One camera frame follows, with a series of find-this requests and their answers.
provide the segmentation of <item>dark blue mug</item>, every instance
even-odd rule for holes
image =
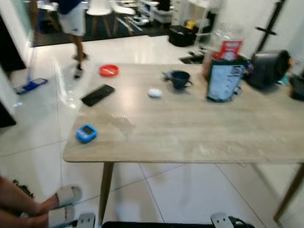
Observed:
[[[189,79],[190,75],[185,71],[174,70],[171,72],[170,80],[172,81],[173,87],[177,90],[189,87],[189,85],[186,85],[187,83],[192,86],[193,83]]]

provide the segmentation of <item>cable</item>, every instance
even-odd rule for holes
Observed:
[[[245,223],[245,222],[244,222],[243,220],[241,220],[241,219],[235,218],[235,217],[233,217],[233,216],[228,216],[228,218],[230,219],[230,221],[231,221],[231,223],[233,224],[233,226],[236,225],[237,222],[240,222],[240,223],[242,223],[242,224],[245,226],[245,228],[249,228],[248,224]]]

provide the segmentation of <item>chair leg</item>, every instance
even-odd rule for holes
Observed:
[[[131,31],[132,26],[131,26],[131,24],[130,24],[130,22],[129,22],[129,18],[128,18],[128,17],[125,17],[125,20],[126,20],[126,22],[128,23],[128,26],[129,26],[129,28],[128,28],[128,30],[129,30],[129,35],[131,36],[131,35],[132,35],[132,31]]]
[[[113,27],[113,34],[116,32],[118,27],[118,16],[115,16],[115,23],[114,23],[114,27]]]
[[[95,34],[95,28],[96,28],[96,25],[97,25],[97,19],[98,19],[97,16],[93,17],[91,36],[93,36]]]
[[[51,22],[51,24],[53,25],[53,27],[56,29],[57,32],[59,32],[59,27],[56,24],[55,20],[52,18],[50,12],[47,12],[47,18],[49,19],[49,21]]]
[[[110,28],[109,28],[109,22],[108,22],[108,18],[105,16],[104,17],[104,24],[105,24],[105,28],[106,28],[106,32],[108,34],[108,37],[112,37],[111,35],[111,31],[110,31]]]

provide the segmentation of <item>smartphone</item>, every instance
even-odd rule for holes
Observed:
[[[87,95],[83,96],[81,100],[85,105],[92,107],[97,102],[112,94],[114,91],[115,89],[113,87],[104,84],[88,93]]]

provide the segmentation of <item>red bowl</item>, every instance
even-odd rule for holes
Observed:
[[[119,68],[116,65],[103,65],[99,68],[99,74],[103,77],[114,77],[118,75],[119,73]]]

